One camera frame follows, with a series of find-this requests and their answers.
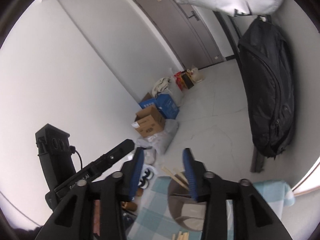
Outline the red snack bag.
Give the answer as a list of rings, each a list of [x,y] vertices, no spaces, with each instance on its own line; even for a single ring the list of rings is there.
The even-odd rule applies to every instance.
[[[180,90],[191,89],[194,87],[194,82],[187,71],[174,74],[174,79]]]

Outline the black backpack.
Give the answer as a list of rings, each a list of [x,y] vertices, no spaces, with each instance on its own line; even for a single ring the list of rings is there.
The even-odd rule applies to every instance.
[[[238,43],[252,140],[267,158],[285,151],[294,134],[295,83],[281,29],[257,17]]]

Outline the brown cardboard box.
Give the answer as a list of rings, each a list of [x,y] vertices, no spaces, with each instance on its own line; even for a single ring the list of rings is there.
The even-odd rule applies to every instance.
[[[146,138],[164,130],[165,118],[155,105],[151,105],[136,113],[135,121],[131,126]]]

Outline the grey door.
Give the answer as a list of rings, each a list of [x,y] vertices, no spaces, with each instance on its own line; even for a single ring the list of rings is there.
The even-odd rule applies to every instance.
[[[224,61],[207,26],[191,5],[175,0],[134,0],[172,49],[184,69]]]

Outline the black white sneakers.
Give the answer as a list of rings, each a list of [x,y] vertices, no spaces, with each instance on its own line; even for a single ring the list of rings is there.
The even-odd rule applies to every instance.
[[[151,166],[144,166],[142,169],[142,174],[140,176],[138,187],[140,189],[147,189],[149,187],[150,181],[157,175],[157,170]]]

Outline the clear plastic bag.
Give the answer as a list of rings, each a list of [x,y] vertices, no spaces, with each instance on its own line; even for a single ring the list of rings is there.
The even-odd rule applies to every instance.
[[[179,124],[174,119],[167,119],[163,131],[146,138],[139,137],[136,141],[137,147],[154,149],[157,154],[164,155],[173,141]]]

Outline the chopsticks bundle in holder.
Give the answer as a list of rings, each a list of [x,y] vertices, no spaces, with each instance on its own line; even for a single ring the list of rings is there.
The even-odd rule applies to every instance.
[[[187,187],[187,185],[185,185],[185,183],[183,183],[176,176],[174,176],[174,174],[171,171],[169,171],[166,167],[162,166],[161,170],[164,171],[168,176],[170,176],[172,178],[172,180],[174,180],[176,183],[178,183],[181,187],[183,187],[187,191],[189,190],[189,187]]]

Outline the grey utensil holder cup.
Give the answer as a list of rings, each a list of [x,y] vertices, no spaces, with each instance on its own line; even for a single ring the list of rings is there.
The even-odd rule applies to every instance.
[[[176,176],[187,187],[189,183],[184,173],[174,169]],[[174,221],[181,227],[191,231],[202,231],[206,214],[206,203],[197,203],[187,191],[172,180],[168,186],[168,208]]]

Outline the blue checked tablecloth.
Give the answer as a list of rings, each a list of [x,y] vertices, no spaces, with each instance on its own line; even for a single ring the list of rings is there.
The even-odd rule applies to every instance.
[[[172,239],[173,234],[187,232],[170,215],[167,201],[170,182],[171,178],[167,176],[156,178],[127,239]],[[253,186],[278,218],[282,217],[284,207],[295,203],[291,187],[283,180],[267,180]]]

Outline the white cloth bag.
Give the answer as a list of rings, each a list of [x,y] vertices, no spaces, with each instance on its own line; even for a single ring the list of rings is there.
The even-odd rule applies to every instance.
[[[170,85],[170,78],[169,77],[163,77],[161,79],[159,79],[153,86],[152,89],[152,96],[154,98],[157,97],[158,94],[161,94],[161,92],[163,92],[165,89],[168,88],[168,86]]]

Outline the wooden chopstick on table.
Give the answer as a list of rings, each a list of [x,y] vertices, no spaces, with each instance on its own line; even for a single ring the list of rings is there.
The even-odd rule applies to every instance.
[[[189,232],[182,232],[179,231],[177,234],[172,234],[171,240],[188,240],[189,239]]]

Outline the blue cardboard box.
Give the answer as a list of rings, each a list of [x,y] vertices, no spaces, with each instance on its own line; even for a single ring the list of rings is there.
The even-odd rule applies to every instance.
[[[159,94],[157,98],[153,98],[147,93],[139,105],[142,109],[154,105],[166,119],[176,119],[180,111],[169,94]]]

